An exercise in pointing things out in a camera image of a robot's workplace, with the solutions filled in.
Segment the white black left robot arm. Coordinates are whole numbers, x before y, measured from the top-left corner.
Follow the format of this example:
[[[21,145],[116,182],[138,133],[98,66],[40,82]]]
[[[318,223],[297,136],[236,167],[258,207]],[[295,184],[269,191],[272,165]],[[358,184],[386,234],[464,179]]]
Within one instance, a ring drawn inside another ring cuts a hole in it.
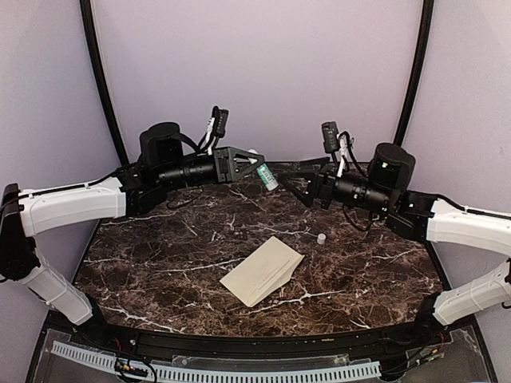
[[[49,189],[5,187],[1,204],[1,277],[29,288],[76,326],[96,348],[113,340],[91,299],[75,288],[38,251],[36,235],[96,219],[136,217],[166,201],[171,191],[206,184],[229,184],[263,165],[260,154],[216,147],[224,129],[212,127],[204,148],[178,124],[153,125],[140,135],[134,163],[81,184]]]

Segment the cream paper envelope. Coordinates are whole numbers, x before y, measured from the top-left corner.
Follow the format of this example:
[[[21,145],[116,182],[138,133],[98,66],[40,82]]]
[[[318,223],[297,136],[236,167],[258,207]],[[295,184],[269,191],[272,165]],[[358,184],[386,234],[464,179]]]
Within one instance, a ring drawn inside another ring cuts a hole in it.
[[[304,256],[272,236],[220,283],[245,306],[253,307],[291,280]]]

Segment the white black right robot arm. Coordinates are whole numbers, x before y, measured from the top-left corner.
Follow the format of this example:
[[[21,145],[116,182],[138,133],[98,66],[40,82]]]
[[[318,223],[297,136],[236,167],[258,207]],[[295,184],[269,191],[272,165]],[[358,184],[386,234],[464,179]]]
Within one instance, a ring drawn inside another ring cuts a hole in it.
[[[510,215],[462,206],[439,194],[408,188],[415,158],[396,144],[378,144],[367,176],[288,172],[279,181],[306,207],[318,199],[323,209],[338,201],[384,219],[396,235],[416,242],[457,243],[510,255]],[[426,297],[407,338],[424,346],[442,328],[468,315],[510,303],[510,262],[453,290]]]

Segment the green white glue stick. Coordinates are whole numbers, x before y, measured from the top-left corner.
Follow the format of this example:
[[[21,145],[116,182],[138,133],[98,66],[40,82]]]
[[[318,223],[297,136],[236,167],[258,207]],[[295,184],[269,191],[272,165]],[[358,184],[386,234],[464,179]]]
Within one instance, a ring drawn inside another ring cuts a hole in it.
[[[271,192],[279,186],[277,180],[273,176],[266,163],[263,163],[261,166],[259,166],[256,171],[268,191]]]

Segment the white glue stick cap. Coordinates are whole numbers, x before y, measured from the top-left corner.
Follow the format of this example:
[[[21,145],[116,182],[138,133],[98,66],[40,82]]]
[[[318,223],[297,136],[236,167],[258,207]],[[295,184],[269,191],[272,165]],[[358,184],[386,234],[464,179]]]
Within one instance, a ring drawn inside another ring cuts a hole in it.
[[[318,235],[317,235],[316,242],[317,242],[318,244],[324,244],[324,243],[325,243],[325,241],[326,241],[326,238],[327,238],[327,237],[326,237],[326,235],[325,235],[325,234],[320,233],[320,234],[318,234]]]

